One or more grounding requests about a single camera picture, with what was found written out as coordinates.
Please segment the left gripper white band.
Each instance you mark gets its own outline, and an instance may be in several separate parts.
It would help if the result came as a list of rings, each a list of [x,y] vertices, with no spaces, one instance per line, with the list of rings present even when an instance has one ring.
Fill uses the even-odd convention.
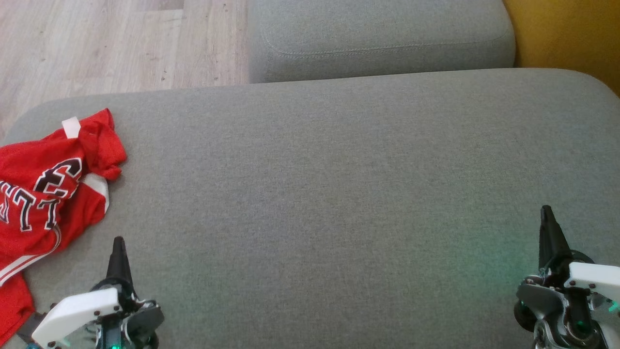
[[[156,330],[164,320],[155,300],[138,298],[124,238],[115,237],[106,279],[46,313],[33,313],[17,336],[27,349],[68,349],[67,336],[84,329],[94,349],[159,349]]]

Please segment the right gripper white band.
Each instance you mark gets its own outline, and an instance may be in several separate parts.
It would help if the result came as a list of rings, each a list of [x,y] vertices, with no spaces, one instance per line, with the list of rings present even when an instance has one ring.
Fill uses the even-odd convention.
[[[532,349],[620,349],[620,332],[595,319],[607,305],[620,316],[620,267],[571,250],[551,206],[541,207],[539,270],[521,281],[516,322],[533,334]]]

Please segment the red jersey with white sleeves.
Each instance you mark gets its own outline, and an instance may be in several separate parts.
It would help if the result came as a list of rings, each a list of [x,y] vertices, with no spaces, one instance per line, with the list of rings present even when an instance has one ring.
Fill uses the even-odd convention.
[[[126,157],[108,109],[0,147],[0,286],[102,221]]]

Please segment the large grey sofa seat cushion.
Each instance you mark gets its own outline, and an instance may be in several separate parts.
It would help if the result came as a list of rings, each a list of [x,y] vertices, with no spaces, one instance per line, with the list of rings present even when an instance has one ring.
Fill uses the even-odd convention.
[[[514,293],[540,209],[620,265],[620,98],[563,69],[96,95],[127,152],[104,220],[28,268],[38,311],[89,291],[123,236],[162,349],[529,349]]]

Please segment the yellow fabric surface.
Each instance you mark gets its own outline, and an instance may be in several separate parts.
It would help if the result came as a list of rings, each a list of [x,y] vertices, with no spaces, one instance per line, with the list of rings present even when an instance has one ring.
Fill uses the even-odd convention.
[[[518,67],[570,69],[620,96],[620,0],[503,0]]]

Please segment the grey sofa cushion with seam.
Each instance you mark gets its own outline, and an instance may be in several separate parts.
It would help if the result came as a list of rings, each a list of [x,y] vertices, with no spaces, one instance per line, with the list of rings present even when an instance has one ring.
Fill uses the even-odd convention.
[[[511,68],[503,0],[248,0],[249,82]]]

